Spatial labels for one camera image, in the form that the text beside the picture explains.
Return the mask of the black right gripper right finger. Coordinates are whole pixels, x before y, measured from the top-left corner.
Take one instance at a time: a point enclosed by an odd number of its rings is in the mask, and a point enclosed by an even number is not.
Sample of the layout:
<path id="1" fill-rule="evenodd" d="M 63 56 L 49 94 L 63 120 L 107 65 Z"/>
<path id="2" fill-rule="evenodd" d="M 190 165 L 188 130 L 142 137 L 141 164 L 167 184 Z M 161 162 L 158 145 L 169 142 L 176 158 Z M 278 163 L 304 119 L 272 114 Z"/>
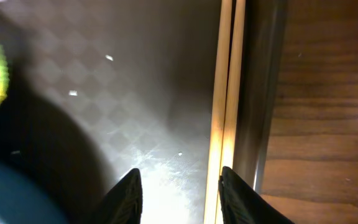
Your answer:
<path id="1" fill-rule="evenodd" d="M 224 224 L 294 224 L 227 166 L 219 178 L 219 197 Z"/>

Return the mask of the dark blue plate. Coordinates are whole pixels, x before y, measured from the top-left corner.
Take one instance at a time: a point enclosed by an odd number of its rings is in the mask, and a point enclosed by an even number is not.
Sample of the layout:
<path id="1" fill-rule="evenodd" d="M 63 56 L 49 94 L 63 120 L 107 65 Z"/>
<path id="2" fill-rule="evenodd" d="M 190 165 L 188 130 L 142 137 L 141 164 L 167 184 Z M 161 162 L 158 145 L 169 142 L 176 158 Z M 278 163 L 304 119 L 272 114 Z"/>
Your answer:
<path id="1" fill-rule="evenodd" d="M 44 190 L 0 162 L 0 223 L 67 224 L 68 220 Z"/>

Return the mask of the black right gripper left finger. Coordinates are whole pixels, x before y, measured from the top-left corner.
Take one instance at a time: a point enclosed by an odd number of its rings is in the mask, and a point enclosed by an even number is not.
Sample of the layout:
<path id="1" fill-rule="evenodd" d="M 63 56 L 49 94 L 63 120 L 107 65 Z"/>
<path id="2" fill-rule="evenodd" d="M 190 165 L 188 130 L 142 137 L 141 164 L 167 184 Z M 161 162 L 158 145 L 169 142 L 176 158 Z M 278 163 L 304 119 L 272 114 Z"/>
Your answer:
<path id="1" fill-rule="evenodd" d="M 90 215 L 92 224 L 139 224 L 142 215 L 140 170 L 130 170 Z"/>

